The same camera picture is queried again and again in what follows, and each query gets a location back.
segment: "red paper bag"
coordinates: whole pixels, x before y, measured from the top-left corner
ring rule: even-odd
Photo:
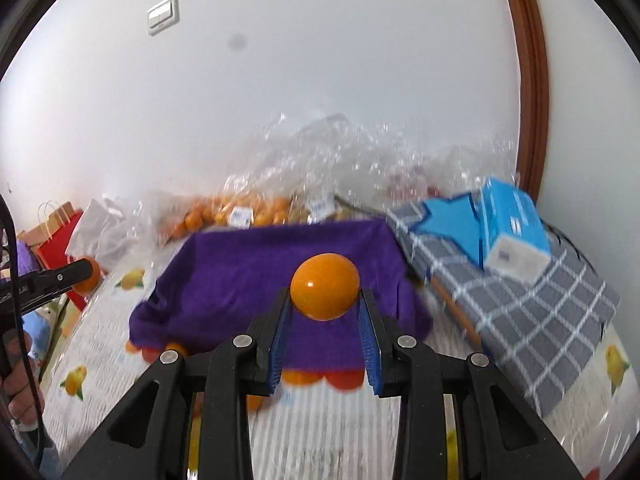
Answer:
[[[67,224],[58,229],[49,240],[34,248],[36,256],[46,269],[57,269],[68,264],[65,254],[66,246],[69,245],[71,233],[76,228],[81,216],[82,211],[73,213]],[[74,305],[78,307],[78,310],[86,307],[86,301],[80,294],[70,290],[67,295],[74,302]]]

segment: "metal screw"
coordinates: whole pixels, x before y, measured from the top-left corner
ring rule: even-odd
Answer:
[[[398,338],[398,345],[402,348],[413,348],[417,344],[418,342],[415,340],[415,337],[410,335],[401,335]]]
[[[471,362],[473,364],[475,364],[476,366],[484,368],[485,366],[487,366],[489,364],[489,358],[484,354],[480,354],[480,353],[473,354],[471,356]]]
[[[170,365],[178,360],[178,352],[175,350],[165,350],[160,354],[160,362],[163,365]]]
[[[247,335],[247,334],[237,335],[234,338],[234,345],[237,346],[238,348],[246,348],[252,343],[252,341],[253,339],[251,339],[250,335]]]

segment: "white wall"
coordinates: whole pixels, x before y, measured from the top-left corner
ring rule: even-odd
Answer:
[[[50,199],[212,191],[228,146],[280,112],[425,121],[434,150],[517,138],[506,0],[179,0],[150,37],[159,1],[58,0],[15,57],[0,189],[19,226]]]
[[[614,326],[640,370],[640,64],[593,0],[539,0],[551,78],[538,209],[622,294]]]

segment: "blue star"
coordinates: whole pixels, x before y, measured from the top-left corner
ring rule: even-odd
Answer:
[[[471,193],[453,198],[432,198],[423,203],[425,216],[411,231],[449,238],[469,259],[481,267],[480,223]]]

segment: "gray plaid cloth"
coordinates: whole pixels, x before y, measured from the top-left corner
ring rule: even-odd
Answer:
[[[534,286],[484,272],[450,240],[411,231],[425,212],[415,202],[387,213],[409,263],[425,283],[434,276],[449,291],[484,350],[538,415],[547,415],[593,355],[620,295],[551,235],[552,261]]]

